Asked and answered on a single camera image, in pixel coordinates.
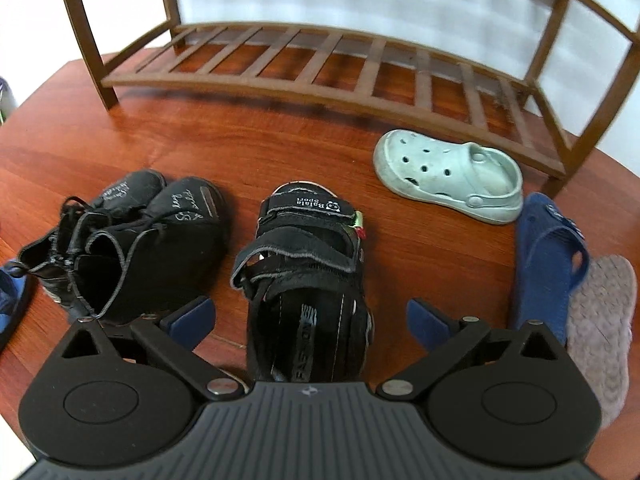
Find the blue flip-flop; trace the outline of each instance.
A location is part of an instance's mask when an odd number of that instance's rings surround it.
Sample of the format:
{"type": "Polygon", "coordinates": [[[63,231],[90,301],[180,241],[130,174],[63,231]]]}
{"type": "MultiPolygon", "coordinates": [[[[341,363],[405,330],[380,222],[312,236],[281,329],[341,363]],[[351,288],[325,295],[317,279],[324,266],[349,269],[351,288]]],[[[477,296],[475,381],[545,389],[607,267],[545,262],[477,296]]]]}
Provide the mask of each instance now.
{"type": "Polygon", "coordinates": [[[573,220],[542,193],[524,201],[516,225],[516,277],[509,327],[529,319],[543,321],[559,342],[566,342],[569,298],[589,269],[584,236],[573,220]],[[574,269],[574,256],[582,261],[574,269]]]}
{"type": "Polygon", "coordinates": [[[0,352],[24,317],[34,284],[34,277],[29,274],[14,278],[0,268],[0,352]]]}

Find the footwear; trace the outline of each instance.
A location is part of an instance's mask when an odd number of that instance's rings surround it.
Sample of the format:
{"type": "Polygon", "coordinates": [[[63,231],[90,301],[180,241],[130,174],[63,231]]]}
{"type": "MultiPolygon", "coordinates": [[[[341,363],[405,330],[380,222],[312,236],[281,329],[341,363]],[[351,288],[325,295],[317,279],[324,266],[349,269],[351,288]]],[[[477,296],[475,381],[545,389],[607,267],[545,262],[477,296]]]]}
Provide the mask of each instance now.
{"type": "Polygon", "coordinates": [[[569,296],[589,268],[589,253],[575,222],[542,193],[524,202],[516,225],[516,277],[509,328],[529,319],[543,321],[564,344],[569,296]],[[574,269],[574,257],[581,262],[574,269]]]}
{"type": "Polygon", "coordinates": [[[362,214],[313,182],[289,182],[260,207],[231,285],[249,300],[247,366],[256,380],[347,381],[372,339],[364,301],[362,214]]]}
{"type": "Polygon", "coordinates": [[[489,224],[513,222],[522,209],[522,174],[516,162],[473,142],[453,144],[393,130],[378,141],[373,165],[394,193],[489,224]]]}
{"type": "Polygon", "coordinates": [[[33,295],[33,276],[14,278],[0,269],[0,352],[27,312],[33,295]]]}
{"type": "Polygon", "coordinates": [[[125,324],[164,316],[202,295],[200,282],[228,247],[230,218],[213,184],[188,176],[169,184],[140,220],[95,230],[68,272],[76,316],[125,324]]]}
{"type": "Polygon", "coordinates": [[[598,398],[603,428],[620,414],[629,390],[637,292],[634,268],[616,255],[593,261],[584,283],[571,297],[567,352],[598,398]]]}
{"type": "Polygon", "coordinates": [[[91,202],[68,197],[60,208],[60,222],[42,238],[24,246],[6,270],[14,277],[32,274],[45,292],[64,308],[74,300],[67,268],[83,250],[90,232],[98,227],[129,222],[140,217],[146,207],[166,186],[161,173],[139,170],[111,184],[91,202]]]}

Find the black shoe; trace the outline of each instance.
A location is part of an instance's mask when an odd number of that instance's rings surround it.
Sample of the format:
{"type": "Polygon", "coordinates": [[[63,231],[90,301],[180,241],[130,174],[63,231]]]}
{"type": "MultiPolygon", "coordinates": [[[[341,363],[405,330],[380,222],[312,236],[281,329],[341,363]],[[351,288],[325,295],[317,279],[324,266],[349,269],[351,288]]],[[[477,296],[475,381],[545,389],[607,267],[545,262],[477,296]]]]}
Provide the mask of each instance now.
{"type": "Polygon", "coordinates": [[[194,176],[169,184],[139,221],[94,231],[69,272],[76,316],[124,324],[164,316],[200,296],[224,257],[230,234],[226,203],[194,176]]]}
{"type": "Polygon", "coordinates": [[[290,182],[262,202],[255,236],[231,277],[249,300],[249,374],[357,378],[373,332],[362,286],[362,214],[318,184],[290,182]]]}
{"type": "Polygon", "coordinates": [[[111,184],[89,203],[75,196],[67,198],[60,208],[58,225],[24,246],[16,259],[5,265],[7,272],[15,278],[27,273],[37,276],[45,292],[69,309],[75,296],[66,271],[82,253],[92,230],[140,218],[140,211],[165,186],[161,173],[139,170],[111,184]]]}

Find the white wall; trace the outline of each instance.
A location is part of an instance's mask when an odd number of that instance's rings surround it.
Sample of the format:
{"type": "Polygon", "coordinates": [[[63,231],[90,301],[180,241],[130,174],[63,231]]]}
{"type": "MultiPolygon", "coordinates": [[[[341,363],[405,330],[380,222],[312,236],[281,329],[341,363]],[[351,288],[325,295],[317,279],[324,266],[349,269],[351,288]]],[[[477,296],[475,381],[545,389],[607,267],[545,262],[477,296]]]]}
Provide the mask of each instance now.
{"type": "MultiPolygon", "coordinates": [[[[119,50],[164,18],[161,0],[84,0],[102,52],[119,50]]],[[[640,0],[596,0],[635,26],[640,0]]],[[[180,0],[183,19],[316,23],[416,41],[522,77],[553,0],[180,0]]],[[[613,78],[628,41],[572,2],[541,82],[562,121],[580,132],[613,78]]],[[[0,74],[18,102],[69,59],[79,57],[62,0],[0,0],[0,74]],[[42,49],[48,55],[40,57],[42,49]]],[[[640,175],[640,90],[600,148],[640,175]]]]}

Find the slipper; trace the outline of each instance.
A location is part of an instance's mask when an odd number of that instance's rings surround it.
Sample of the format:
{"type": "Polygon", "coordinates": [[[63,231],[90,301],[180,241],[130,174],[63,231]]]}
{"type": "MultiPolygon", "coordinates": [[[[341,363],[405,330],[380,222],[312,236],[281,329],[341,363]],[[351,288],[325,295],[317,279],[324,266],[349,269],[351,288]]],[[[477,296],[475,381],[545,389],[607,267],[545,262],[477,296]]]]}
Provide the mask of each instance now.
{"type": "Polygon", "coordinates": [[[565,218],[542,193],[524,201],[516,226],[516,277],[509,328],[527,320],[543,321],[559,342],[566,342],[569,297],[587,274],[589,253],[575,222],[565,218]],[[574,256],[582,261],[574,269],[574,256]]]}
{"type": "Polygon", "coordinates": [[[231,285],[249,300],[255,380],[355,380],[372,341],[364,300],[362,213],[313,182],[289,182],[260,208],[231,285]]]}
{"type": "Polygon", "coordinates": [[[24,317],[34,284],[33,276],[14,278],[0,268],[0,352],[24,317]]]}
{"type": "Polygon", "coordinates": [[[394,193],[489,224],[513,222],[522,209],[522,174],[516,162],[473,142],[453,144],[392,130],[378,141],[373,165],[394,193]]]}
{"type": "Polygon", "coordinates": [[[638,290],[631,263],[603,256],[571,297],[567,351],[602,409],[602,427],[620,414],[629,390],[631,320],[638,290]]]}

